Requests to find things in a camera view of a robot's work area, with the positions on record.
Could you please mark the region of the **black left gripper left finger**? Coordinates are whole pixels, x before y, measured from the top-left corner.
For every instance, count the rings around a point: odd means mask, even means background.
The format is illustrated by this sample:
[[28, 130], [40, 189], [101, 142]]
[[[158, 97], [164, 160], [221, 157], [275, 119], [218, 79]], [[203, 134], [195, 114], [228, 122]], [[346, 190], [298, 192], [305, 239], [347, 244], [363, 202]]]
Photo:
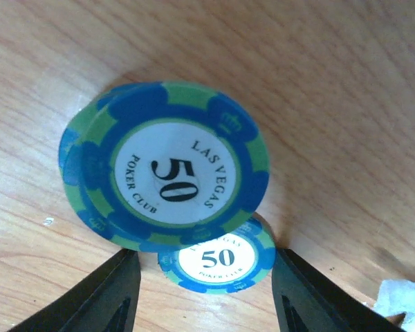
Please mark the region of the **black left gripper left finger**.
[[60, 298], [10, 330], [132, 331], [140, 281], [138, 253], [122, 249]]

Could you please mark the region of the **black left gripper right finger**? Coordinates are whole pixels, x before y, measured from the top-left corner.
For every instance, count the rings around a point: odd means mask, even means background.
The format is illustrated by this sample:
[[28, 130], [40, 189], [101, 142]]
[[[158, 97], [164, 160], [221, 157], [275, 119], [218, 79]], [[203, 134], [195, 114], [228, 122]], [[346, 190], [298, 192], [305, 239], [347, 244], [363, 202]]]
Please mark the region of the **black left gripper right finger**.
[[272, 291], [280, 331], [402, 331], [291, 249], [277, 249]]

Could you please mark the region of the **blue chip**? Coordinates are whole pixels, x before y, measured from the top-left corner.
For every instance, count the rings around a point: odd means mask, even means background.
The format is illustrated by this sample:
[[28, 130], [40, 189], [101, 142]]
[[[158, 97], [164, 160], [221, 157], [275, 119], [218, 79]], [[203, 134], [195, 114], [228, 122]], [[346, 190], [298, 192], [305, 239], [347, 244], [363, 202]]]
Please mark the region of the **blue chip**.
[[196, 293], [236, 293], [259, 283], [275, 262], [270, 230], [256, 217], [217, 239], [158, 254], [164, 275]]
[[99, 95], [66, 126], [58, 163], [80, 220], [143, 252], [232, 232], [269, 182], [267, 147], [249, 113], [190, 82], [125, 84]]

